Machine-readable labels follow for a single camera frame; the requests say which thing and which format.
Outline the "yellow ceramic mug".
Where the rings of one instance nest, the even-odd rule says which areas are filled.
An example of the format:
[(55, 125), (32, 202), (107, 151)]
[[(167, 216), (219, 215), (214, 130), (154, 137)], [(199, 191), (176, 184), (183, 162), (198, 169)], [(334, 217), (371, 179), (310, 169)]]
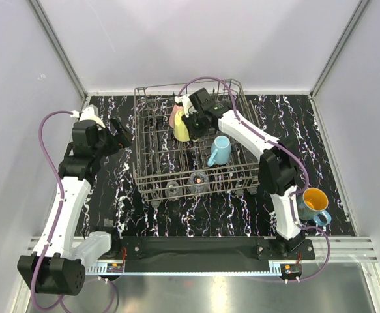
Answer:
[(182, 120), (182, 117), (184, 116), (184, 110), (180, 109), (177, 110), (174, 117), (173, 134), (175, 139), (179, 142), (188, 142), (190, 140), (188, 129)]

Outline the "pink ceramic mug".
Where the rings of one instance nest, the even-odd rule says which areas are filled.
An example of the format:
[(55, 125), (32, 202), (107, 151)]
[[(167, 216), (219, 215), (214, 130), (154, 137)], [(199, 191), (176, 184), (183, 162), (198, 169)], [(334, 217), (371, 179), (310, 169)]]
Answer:
[(180, 105), (178, 105), (178, 104), (175, 104), (175, 105), (173, 106), (172, 111), (171, 111), (171, 113), (170, 113), (170, 115), (169, 115), (169, 120), (168, 120), (168, 123), (169, 123), (170, 127), (174, 128), (174, 126), (175, 126), (175, 114), (176, 114), (179, 110), (181, 110), (182, 108), (183, 108), (183, 107), (180, 106)]

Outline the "light blue ceramic mug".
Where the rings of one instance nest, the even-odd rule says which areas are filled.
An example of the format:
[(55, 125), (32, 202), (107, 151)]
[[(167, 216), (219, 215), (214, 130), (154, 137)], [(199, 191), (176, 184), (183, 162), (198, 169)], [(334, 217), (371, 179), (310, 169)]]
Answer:
[(215, 137), (212, 147), (211, 154), (207, 161), (207, 166), (212, 167), (214, 165), (225, 165), (229, 162), (231, 157), (231, 142), (226, 136)]

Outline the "clear glass cup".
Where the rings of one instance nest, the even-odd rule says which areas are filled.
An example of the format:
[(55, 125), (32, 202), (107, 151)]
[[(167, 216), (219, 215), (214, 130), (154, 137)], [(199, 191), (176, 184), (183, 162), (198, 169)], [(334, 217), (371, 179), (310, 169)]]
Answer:
[(165, 189), (165, 195), (167, 199), (171, 201), (176, 201), (181, 195), (183, 194), (182, 192), (182, 187), (178, 182), (176, 181), (168, 181), (166, 184), (166, 189)]
[(195, 171), (187, 179), (187, 191), (189, 194), (202, 194), (209, 191), (209, 178), (204, 171)]

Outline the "blue floral mug orange inside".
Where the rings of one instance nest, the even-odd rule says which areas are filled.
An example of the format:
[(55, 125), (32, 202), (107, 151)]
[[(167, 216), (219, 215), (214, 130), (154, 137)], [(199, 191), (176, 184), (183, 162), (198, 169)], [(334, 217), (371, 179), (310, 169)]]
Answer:
[(299, 218), (303, 221), (313, 221), (317, 226), (325, 227), (331, 223), (328, 206), (327, 195), (318, 188), (308, 188), (297, 198)]

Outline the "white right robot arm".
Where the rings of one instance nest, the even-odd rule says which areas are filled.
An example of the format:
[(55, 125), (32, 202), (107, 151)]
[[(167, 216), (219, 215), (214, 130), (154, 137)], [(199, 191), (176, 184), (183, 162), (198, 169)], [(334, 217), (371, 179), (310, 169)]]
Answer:
[(249, 122), (236, 108), (233, 95), (215, 100), (205, 88), (178, 95), (182, 120), (190, 138), (199, 139), (211, 128), (228, 135), (247, 148), (259, 161), (259, 185), (272, 200), (276, 215), (276, 251), (284, 259), (298, 254), (305, 240), (297, 211), (300, 160), (289, 148), (289, 140), (279, 140)]

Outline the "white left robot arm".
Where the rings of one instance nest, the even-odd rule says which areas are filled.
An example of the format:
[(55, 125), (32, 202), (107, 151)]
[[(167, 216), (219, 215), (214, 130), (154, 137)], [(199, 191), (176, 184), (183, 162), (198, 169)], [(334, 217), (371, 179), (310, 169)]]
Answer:
[(53, 169), (57, 192), (42, 236), (33, 252), (20, 256), (17, 264), (32, 293), (77, 295), (86, 271), (99, 257), (113, 259), (121, 253), (121, 242), (110, 231), (94, 231), (84, 242), (73, 245), (76, 225), (101, 160), (132, 144), (131, 133), (118, 118), (111, 118), (110, 124), (114, 133), (91, 117), (73, 125), (63, 160)]

